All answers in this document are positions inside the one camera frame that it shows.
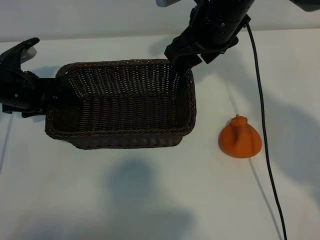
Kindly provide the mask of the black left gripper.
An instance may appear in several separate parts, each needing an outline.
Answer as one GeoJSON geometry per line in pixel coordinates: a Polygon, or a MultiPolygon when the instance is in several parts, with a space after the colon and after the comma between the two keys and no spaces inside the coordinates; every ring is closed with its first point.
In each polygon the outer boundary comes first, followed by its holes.
{"type": "Polygon", "coordinates": [[[78,106],[80,99],[65,77],[39,78],[32,72],[0,72],[0,104],[6,114],[21,113],[23,118],[47,114],[50,103],[78,106]]]}

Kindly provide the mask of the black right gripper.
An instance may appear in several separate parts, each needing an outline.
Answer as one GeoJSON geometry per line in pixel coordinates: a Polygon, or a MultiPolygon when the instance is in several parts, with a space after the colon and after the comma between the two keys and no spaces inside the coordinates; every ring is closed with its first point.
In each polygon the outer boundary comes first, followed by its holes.
{"type": "Polygon", "coordinates": [[[192,67],[209,64],[238,43],[253,0],[197,0],[188,27],[165,49],[176,72],[185,75],[192,67]]]}

